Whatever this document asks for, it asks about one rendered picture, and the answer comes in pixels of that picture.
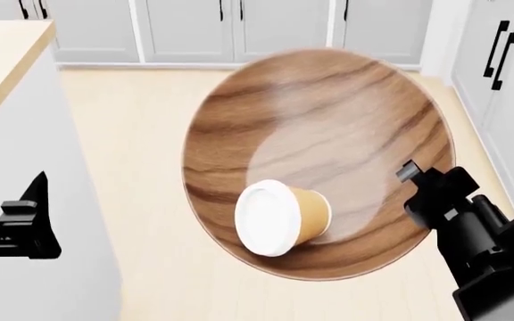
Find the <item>black blocky left gripper finger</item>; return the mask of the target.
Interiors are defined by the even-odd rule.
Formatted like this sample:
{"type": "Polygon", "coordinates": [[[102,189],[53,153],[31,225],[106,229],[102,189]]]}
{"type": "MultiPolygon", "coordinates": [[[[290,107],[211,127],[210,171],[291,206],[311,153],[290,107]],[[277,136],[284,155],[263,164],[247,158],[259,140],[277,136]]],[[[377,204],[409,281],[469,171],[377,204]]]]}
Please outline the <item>black blocky left gripper finger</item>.
{"type": "Polygon", "coordinates": [[[30,200],[6,201],[1,205],[0,227],[33,226],[37,215],[37,203],[30,200]]]}

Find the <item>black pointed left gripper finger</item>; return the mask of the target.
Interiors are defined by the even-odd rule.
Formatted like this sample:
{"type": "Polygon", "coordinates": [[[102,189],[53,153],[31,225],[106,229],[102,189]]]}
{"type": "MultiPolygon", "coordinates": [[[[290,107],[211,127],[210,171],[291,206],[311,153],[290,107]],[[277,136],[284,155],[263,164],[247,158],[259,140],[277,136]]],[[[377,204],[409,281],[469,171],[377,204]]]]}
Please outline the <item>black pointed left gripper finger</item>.
{"type": "Polygon", "coordinates": [[[22,201],[29,201],[29,207],[21,207],[21,215],[34,215],[33,221],[39,226],[50,227],[48,204],[48,179],[44,171],[41,171],[33,179],[26,192],[21,197],[22,201]]]}

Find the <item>brown paper cup white lid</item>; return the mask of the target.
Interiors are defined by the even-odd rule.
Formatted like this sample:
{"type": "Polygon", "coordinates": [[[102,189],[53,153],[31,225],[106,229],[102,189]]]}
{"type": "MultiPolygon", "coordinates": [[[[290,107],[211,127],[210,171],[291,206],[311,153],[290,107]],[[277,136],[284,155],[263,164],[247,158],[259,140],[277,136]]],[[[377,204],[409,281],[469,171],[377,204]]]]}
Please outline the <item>brown paper cup white lid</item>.
{"type": "Polygon", "coordinates": [[[325,234],[332,217],[331,205],[323,194],[266,179],[241,192],[234,225],[248,251],[278,257],[325,234]]]}

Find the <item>white counter beige top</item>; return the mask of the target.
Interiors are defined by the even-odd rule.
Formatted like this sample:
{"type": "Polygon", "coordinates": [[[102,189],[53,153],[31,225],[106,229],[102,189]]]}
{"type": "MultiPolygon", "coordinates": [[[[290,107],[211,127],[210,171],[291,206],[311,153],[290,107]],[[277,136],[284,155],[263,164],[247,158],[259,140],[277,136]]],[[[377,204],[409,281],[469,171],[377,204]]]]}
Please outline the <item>white counter beige top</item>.
{"type": "Polygon", "coordinates": [[[0,321],[119,321],[121,277],[62,90],[51,21],[0,21],[0,216],[48,179],[58,259],[0,258],[0,321]]]}

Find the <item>round wooden bowl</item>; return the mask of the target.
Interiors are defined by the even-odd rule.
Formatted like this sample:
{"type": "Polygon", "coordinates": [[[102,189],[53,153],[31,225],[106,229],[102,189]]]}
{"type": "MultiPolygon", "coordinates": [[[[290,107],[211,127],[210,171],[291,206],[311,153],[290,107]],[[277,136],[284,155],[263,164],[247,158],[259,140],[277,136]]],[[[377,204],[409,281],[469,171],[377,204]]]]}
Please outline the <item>round wooden bowl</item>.
{"type": "Polygon", "coordinates": [[[405,162],[446,171],[455,148],[434,98],[390,63],[345,50],[278,53],[230,74],[203,99],[182,157],[186,197],[224,251],[270,275],[303,281],[366,275],[429,235],[405,212],[405,162]],[[267,178],[323,194],[321,237],[277,258],[250,253],[234,227],[243,190],[267,178]]]}

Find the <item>black right gripper finger with grey tip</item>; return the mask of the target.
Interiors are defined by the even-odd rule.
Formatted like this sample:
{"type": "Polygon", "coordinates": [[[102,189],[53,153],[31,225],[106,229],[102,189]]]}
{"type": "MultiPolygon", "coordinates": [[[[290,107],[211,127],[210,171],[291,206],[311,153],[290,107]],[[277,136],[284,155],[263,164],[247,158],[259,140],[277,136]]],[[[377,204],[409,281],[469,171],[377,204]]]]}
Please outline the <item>black right gripper finger with grey tip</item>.
{"type": "Polygon", "coordinates": [[[396,176],[402,183],[411,181],[417,188],[427,188],[435,182],[436,169],[421,170],[414,160],[409,160],[396,172],[396,176]]]}

